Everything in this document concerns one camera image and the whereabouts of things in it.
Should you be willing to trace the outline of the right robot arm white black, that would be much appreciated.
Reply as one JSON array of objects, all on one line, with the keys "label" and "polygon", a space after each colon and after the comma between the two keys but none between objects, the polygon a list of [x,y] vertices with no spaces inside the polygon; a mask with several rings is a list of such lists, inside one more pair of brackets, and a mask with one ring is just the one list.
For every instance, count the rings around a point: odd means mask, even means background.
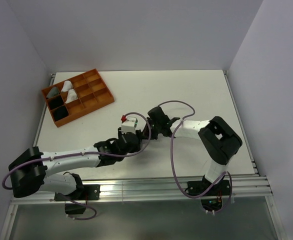
[{"label": "right robot arm white black", "polygon": [[170,161],[175,178],[177,175],[174,165],[174,139],[188,138],[202,142],[211,158],[204,175],[203,190],[208,195],[214,195],[221,187],[218,179],[227,172],[230,160],[243,145],[239,135],[220,116],[215,116],[211,120],[169,118],[160,106],[152,108],[147,114],[151,126],[151,139],[157,139],[159,134],[170,137]]}]

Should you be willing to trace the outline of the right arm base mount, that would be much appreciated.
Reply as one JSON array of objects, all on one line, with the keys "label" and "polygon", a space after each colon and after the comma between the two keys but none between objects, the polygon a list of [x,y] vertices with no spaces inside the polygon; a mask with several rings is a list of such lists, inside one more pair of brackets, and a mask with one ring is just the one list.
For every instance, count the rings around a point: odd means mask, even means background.
[{"label": "right arm base mount", "polygon": [[[187,188],[184,190],[191,196],[200,195],[204,192],[211,183],[203,178],[202,180],[188,181]],[[222,178],[217,184],[215,184],[206,194],[205,197],[223,197],[229,196],[231,192],[231,183],[229,180]]]}]

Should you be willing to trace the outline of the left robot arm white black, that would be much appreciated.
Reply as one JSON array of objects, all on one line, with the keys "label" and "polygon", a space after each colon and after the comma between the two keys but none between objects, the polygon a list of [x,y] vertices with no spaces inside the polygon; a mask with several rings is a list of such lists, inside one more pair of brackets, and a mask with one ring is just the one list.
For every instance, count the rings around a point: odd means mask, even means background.
[{"label": "left robot arm white black", "polygon": [[117,138],[100,141],[81,150],[41,152],[31,147],[9,167],[9,178],[15,198],[24,198],[36,192],[53,192],[58,197],[80,199],[86,187],[79,174],[71,170],[99,168],[114,165],[142,149],[143,133],[140,130],[124,132],[118,129]]}]

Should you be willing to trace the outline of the black sock with white stripes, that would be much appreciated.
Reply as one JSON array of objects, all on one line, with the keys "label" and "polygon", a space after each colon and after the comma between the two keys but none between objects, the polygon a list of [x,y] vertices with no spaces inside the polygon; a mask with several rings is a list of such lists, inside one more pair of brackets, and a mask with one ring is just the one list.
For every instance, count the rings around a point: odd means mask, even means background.
[{"label": "black sock with white stripes", "polygon": [[52,97],[48,99],[48,107],[50,110],[54,110],[58,107],[61,107],[64,105],[63,98],[61,95],[58,95],[56,97]]}]

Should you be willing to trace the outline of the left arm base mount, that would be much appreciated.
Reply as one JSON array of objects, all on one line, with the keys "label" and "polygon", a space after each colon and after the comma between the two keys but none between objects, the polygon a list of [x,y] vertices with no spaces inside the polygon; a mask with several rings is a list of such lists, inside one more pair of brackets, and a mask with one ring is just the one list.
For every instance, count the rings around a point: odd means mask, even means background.
[{"label": "left arm base mount", "polygon": [[[89,205],[90,201],[97,201],[100,198],[100,185],[89,184],[77,188],[74,192],[63,195],[62,193],[54,194],[55,202],[64,202],[64,212],[67,217],[75,220],[84,221],[94,218],[97,210]],[[93,215],[89,217],[80,217],[86,210],[92,210]]]}]

